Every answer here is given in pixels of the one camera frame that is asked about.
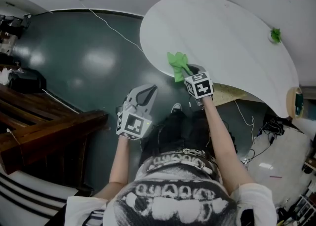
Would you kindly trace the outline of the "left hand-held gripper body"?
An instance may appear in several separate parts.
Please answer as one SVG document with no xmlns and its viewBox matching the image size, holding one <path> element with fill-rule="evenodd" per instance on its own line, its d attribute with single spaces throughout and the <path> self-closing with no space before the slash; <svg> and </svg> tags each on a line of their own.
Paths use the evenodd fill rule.
<svg viewBox="0 0 316 226">
<path fill-rule="evenodd" d="M 117 115 L 116 134 L 130 140 L 142 139 L 152 126 L 151 117 L 128 101 L 124 101 Z"/>
</svg>

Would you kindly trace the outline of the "white curved table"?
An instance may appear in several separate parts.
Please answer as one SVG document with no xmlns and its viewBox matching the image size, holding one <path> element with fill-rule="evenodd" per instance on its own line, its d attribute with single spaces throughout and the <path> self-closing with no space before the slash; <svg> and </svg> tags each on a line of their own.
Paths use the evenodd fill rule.
<svg viewBox="0 0 316 226">
<path fill-rule="evenodd" d="M 174 75 L 167 54 L 181 52 L 214 83 L 250 93 L 286 118 L 298 74 L 285 46 L 272 43 L 269 33 L 261 19 L 227 0 L 161 0 L 142 20 L 140 43 L 166 75 Z"/>
</svg>

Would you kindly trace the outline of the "person's black trousers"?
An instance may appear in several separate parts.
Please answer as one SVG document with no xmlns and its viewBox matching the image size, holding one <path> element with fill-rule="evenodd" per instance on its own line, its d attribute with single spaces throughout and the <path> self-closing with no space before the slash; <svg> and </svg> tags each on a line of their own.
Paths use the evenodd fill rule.
<svg viewBox="0 0 316 226">
<path fill-rule="evenodd" d="M 182 111 L 171 113 L 142 139 L 141 148 L 139 165 L 151 156 L 182 149 L 204 151 L 207 159 L 215 156 L 204 110 L 190 117 Z"/>
</svg>

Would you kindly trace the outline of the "green cloth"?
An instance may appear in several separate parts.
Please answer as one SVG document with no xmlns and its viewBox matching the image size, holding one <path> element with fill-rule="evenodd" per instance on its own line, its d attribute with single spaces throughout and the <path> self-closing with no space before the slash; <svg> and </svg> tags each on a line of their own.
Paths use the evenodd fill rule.
<svg viewBox="0 0 316 226">
<path fill-rule="evenodd" d="M 172 54 L 168 52 L 167 59 L 168 59 L 169 65 L 173 68 L 174 81 L 175 82 L 184 81 L 185 79 L 182 76 L 182 67 L 188 65 L 187 55 L 181 52 L 177 52 L 176 54 Z"/>
</svg>

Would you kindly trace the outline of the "person's left forearm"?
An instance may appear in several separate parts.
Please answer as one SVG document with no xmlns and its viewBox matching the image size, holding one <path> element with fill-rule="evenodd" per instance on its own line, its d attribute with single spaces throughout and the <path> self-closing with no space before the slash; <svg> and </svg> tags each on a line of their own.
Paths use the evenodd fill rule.
<svg viewBox="0 0 316 226">
<path fill-rule="evenodd" d="M 129 140 L 119 136 L 115 158 L 112 164 L 109 184 L 119 192 L 128 183 L 129 172 Z"/>
</svg>

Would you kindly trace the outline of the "small potted green plant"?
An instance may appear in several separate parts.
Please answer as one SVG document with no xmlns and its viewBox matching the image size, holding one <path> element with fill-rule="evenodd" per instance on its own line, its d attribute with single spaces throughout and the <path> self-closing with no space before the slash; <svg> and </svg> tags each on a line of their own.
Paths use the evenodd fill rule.
<svg viewBox="0 0 316 226">
<path fill-rule="evenodd" d="M 278 28 L 272 28 L 268 33 L 268 39 L 274 44 L 281 43 L 281 31 Z"/>
</svg>

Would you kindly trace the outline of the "dark green folded fabric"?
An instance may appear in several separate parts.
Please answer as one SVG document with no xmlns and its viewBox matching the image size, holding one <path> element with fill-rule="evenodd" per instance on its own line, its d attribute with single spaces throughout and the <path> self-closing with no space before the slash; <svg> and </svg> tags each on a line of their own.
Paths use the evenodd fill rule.
<svg viewBox="0 0 316 226">
<path fill-rule="evenodd" d="M 300 118 L 304 109 L 304 97 L 301 92 L 295 94 L 295 116 Z"/>
</svg>

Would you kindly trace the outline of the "person's black white printed shirt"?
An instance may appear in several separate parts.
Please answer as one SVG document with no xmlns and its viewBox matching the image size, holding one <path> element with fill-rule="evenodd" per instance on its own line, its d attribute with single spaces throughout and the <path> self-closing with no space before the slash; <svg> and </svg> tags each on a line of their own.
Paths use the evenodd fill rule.
<svg viewBox="0 0 316 226">
<path fill-rule="evenodd" d="M 216 165 L 193 155 L 148 158 L 112 199 L 71 196 L 65 226 L 276 226 L 272 192 L 223 187 Z"/>
</svg>

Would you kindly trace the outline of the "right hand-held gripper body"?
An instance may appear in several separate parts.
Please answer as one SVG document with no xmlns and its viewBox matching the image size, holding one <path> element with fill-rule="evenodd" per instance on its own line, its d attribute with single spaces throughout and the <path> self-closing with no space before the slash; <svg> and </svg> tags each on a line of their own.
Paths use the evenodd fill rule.
<svg viewBox="0 0 316 226">
<path fill-rule="evenodd" d="M 209 73 L 207 71 L 185 77 L 184 84 L 187 87 L 188 93 L 195 98 L 198 106 L 203 105 L 203 97 L 212 97 L 214 93 L 213 82 L 210 79 Z"/>
</svg>

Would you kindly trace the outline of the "tape roll with green inside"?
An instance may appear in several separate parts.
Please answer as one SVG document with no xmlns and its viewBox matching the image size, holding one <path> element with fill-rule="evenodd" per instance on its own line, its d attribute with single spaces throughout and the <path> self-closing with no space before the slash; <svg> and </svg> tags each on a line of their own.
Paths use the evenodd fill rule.
<svg viewBox="0 0 316 226">
<path fill-rule="evenodd" d="M 288 90 L 287 92 L 287 96 L 286 96 L 286 108 L 287 108 L 287 112 L 289 114 L 289 116 L 292 119 L 299 119 L 295 116 L 295 94 L 296 92 L 302 92 L 300 87 L 292 87 Z"/>
</svg>

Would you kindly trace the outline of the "black bag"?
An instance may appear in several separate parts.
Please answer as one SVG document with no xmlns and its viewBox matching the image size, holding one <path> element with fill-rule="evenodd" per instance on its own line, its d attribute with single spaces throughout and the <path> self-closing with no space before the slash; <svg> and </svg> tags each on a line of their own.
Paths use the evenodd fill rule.
<svg viewBox="0 0 316 226">
<path fill-rule="evenodd" d="M 19 68 L 13 70 L 10 72 L 8 79 L 7 87 L 19 93 L 42 93 L 46 89 L 46 79 L 33 69 Z"/>
</svg>

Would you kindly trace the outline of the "person's right forearm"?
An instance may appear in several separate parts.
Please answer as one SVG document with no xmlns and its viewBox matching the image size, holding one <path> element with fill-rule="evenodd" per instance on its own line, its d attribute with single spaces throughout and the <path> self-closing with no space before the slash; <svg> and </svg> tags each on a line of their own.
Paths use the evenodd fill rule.
<svg viewBox="0 0 316 226">
<path fill-rule="evenodd" d="M 239 160 L 233 141 L 225 127 L 211 97 L 203 97 L 212 146 L 216 162 L 223 179 L 223 185 L 231 194 L 239 186 L 253 183 L 253 179 Z"/>
</svg>

